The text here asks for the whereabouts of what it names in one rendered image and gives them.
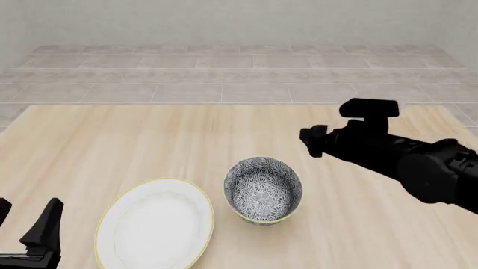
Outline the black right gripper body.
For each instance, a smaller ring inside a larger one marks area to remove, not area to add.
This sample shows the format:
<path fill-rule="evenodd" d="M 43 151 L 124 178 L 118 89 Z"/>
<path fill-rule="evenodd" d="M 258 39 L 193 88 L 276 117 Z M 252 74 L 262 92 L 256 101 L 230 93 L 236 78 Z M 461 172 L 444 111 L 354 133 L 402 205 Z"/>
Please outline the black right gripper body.
<path fill-rule="evenodd" d="M 299 139 L 304 143 L 308 154 L 313 158 L 321 158 L 327 148 L 327 125 L 315 125 L 300 129 Z"/>

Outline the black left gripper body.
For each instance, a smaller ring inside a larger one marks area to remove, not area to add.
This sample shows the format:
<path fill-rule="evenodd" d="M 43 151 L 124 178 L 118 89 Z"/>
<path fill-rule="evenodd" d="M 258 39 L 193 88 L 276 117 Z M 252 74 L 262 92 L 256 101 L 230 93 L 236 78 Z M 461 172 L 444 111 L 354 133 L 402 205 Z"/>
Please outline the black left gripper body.
<path fill-rule="evenodd" d="M 57 269 L 61 256 L 47 251 L 37 255 L 0 253 L 0 269 Z"/>

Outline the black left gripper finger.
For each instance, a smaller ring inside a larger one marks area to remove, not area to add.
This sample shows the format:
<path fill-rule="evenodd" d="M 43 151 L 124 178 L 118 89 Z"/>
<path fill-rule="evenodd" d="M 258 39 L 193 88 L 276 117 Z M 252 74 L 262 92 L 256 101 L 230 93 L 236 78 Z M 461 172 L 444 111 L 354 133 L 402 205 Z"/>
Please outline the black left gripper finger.
<path fill-rule="evenodd" d="M 11 208 L 12 204 L 9 201 L 7 201 L 5 198 L 0 198 L 0 226 L 7 218 Z"/>
<path fill-rule="evenodd" d="M 28 252 L 46 250 L 60 252 L 60 222 L 63 203 L 58 198 L 50 199 L 35 224 L 26 232 L 19 242 L 26 246 Z"/>

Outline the blue-white patterned bowl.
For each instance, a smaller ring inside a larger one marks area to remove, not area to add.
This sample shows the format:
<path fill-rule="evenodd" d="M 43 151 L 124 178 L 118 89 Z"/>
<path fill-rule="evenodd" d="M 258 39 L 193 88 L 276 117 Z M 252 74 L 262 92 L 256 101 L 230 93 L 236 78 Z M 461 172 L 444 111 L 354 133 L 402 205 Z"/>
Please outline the blue-white patterned bowl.
<path fill-rule="evenodd" d="M 302 199 L 302 183 L 283 161 L 253 156 L 230 167 L 223 181 L 227 203 L 238 216 L 257 226 L 290 217 Z"/>

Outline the white plate with yellow rim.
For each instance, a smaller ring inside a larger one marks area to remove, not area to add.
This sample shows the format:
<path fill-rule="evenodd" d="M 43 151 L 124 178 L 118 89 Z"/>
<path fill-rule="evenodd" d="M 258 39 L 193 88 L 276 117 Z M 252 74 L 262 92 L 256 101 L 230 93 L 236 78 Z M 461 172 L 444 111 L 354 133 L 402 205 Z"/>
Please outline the white plate with yellow rim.
<path fill-rule="evenodd" d="M 117 197 L 96 228 L 100 269 L 190 269 L 214 231 L 208 195 L 183 179 L 154 179 Z"/>

